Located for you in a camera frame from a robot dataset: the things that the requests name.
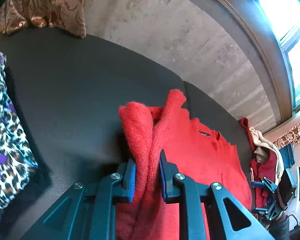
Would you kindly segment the brown floral curtain left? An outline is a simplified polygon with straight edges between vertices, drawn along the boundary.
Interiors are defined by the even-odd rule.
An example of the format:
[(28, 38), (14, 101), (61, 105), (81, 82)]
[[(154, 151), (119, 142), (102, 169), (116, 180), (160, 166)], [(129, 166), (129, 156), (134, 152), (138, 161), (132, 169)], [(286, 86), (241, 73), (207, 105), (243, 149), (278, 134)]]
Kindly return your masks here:
[(60, 28), (85, 38), (87, 0), (6, 0), (0, 7), (0, 28), (5, 34), (25, 27)]

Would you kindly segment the cream white garment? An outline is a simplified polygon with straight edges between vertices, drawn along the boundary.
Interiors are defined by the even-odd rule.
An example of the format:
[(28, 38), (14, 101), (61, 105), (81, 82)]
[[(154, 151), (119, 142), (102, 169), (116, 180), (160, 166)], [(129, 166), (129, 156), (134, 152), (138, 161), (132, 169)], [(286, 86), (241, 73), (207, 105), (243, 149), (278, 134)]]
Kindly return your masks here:
[(266, 160), (269, 160), (271, 153), (275, 154), (275, 184), (278, 185), (285, 170), (283, 158), (279, 149), (272, 142), (265, 139), (261, 131), (256, 130), (253, 127), (249, 128), (249, 131), (252, 137), (253, 145), (256, 146), (254, 154), (258, 163), (264, 163)]

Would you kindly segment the blue plastic bin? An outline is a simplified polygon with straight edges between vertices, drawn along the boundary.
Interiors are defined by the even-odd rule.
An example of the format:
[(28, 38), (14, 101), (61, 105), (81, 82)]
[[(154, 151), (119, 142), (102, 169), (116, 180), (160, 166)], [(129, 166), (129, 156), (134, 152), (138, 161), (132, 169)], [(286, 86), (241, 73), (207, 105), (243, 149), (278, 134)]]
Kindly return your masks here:
[(279, 152), (281, 153), (283, 159), (284, 168), (292, 168), (295, 164), (293, 144), (289, 143), (285, 147), (279, 149)]

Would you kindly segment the brown floral curtain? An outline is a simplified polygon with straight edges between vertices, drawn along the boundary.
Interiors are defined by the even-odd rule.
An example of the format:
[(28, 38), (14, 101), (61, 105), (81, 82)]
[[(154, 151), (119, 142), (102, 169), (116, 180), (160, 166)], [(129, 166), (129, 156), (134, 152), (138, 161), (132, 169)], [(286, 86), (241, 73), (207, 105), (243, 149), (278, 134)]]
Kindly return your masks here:
[(60, 28), (85, 38), (87, 0), (6, 0), (0, 7), (0, 28), (5, 34), (25, 27)]
[(292, 144), (292, 146), (297, 146), (300, 144), (300, 122), (293, 126), (288, 132), (284, 135), (276, 139), (273, 144), (281, 149), (288, 144)]

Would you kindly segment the brown floral curtain right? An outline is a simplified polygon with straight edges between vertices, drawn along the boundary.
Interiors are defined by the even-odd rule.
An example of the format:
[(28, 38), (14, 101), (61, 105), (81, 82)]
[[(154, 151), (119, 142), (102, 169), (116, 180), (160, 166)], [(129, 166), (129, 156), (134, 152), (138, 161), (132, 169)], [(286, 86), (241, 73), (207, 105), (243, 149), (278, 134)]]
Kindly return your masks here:
[(288, 132), (284, 135), (276, 139), (273, 144), (281, 149), (288, 144), (292, 144), (292, 146), (297, 146), (300, 144), (300, 122), (293, 126)]

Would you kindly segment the dark red garment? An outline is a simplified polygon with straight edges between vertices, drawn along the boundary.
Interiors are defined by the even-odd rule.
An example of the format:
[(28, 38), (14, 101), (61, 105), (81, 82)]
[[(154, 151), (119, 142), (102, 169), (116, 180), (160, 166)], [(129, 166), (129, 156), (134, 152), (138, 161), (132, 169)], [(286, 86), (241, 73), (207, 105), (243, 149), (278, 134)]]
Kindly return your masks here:
[(255, 151), (255, 145), (253, 142), (253, 137), (251, 135), (251, 131), (250, 131), (250, 127), (249, 127), (249, 120), (246, 117), (243, 117), (240, 121), (239, 121), (240, 125), (242, 126), (242, 128), (244, 129), (246, 135), (247, 135), (247, 139), (249, 142), (249, 145), (252, 149), (252, 151)]

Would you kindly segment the bright red fuzzy sweater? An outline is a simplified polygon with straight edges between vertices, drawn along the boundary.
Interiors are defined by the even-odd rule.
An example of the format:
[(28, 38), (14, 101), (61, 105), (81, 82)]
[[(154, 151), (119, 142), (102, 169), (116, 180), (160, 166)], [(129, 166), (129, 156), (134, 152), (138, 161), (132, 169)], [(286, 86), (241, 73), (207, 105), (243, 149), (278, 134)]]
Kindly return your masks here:
[(159, 156), (194, 181), (221, 183), (247, 209), (252, 195), (235, 145), (209, 129), (183, 108), (186, 98), (170, 90), (164, 107), (129, 102), (119, 108), (119, 117), (130, 152), (136, 162), (133, 201), (117, 206), (118, 239), (178, 239), (179, 207), (162, 199)]

